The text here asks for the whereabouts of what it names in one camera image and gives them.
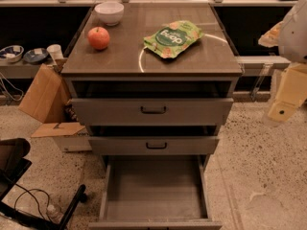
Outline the white and yellow gripper body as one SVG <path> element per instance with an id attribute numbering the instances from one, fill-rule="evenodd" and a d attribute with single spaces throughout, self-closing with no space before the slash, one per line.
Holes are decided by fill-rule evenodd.
<path id="1" fill-rule="evenodd" d="M 284 123 L 306 100 L 307 64 L 293 62 L 281 73 L 268 118 L 274 122 Z"/>

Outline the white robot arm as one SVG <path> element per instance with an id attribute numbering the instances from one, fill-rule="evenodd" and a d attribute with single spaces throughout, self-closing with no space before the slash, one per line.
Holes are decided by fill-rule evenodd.
<path id="1" fill-rule="evenodd" d="M 279 55 L 290 64 L 281 73 L 277 92 L 267 118 L 285 123 L 307 100 L 307 0 L 297 0 L 283 20 L 263 34 L 258 43 L 278 47 Z"/>

